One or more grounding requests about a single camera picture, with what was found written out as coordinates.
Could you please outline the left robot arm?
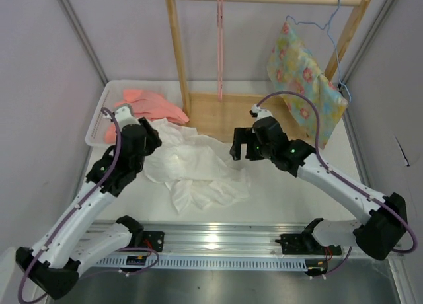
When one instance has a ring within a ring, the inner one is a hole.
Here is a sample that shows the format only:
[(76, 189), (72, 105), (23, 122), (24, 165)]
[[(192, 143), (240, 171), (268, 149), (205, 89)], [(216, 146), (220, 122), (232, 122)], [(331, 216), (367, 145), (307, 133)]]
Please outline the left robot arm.
[(142, 171), (144, 160), (161, 146), (159, 134), (145, 118), (115, 124), (116, 144), (93, 164), (86, 182), (56, 224), (32, 247), (18, 247), (15, 262), (24, 276), (18, 301), (24, 303), (23, 288), (31, 280), (54, 300), (67, 295), (81, 276), (113, 252), (142, 252), (147, 258), (159, 250), (145, 238), (143, 225), (122, 216), (94, 239), (81, 237), (105, 207)]

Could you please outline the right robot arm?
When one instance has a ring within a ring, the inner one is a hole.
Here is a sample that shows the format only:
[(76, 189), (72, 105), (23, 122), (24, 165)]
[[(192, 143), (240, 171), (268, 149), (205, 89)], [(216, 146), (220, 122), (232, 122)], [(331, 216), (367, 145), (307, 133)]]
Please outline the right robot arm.
[(246, 159), (268, 159), (277, 169), (304, 180), (345, 207), (353, 221), (313, 220), (305, 229), (301, 244), (309, 253), (325, 246), (359, 247), (376, 260), (384, 260), (406, 233), (407, 212), (402, 196), (386, 196), (356, 182), (318, 156), (317, 150), (303, 140), (290, 140), (272, 117), (257, 119), (250, 128), (235, 128), (230, 154)]

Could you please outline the white skirt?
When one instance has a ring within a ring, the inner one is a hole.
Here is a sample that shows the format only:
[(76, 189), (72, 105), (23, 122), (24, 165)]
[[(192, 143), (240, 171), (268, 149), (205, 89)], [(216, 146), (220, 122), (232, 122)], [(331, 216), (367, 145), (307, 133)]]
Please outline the white skirt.
[(249, 174), (232, 161), (227, 144), (165, 118), (151, 125), (158, 131), (162, 146), (146, 158), (144, 174), (166, 186), (179, 214), (189, 206), (204, 210), (249, 197)]

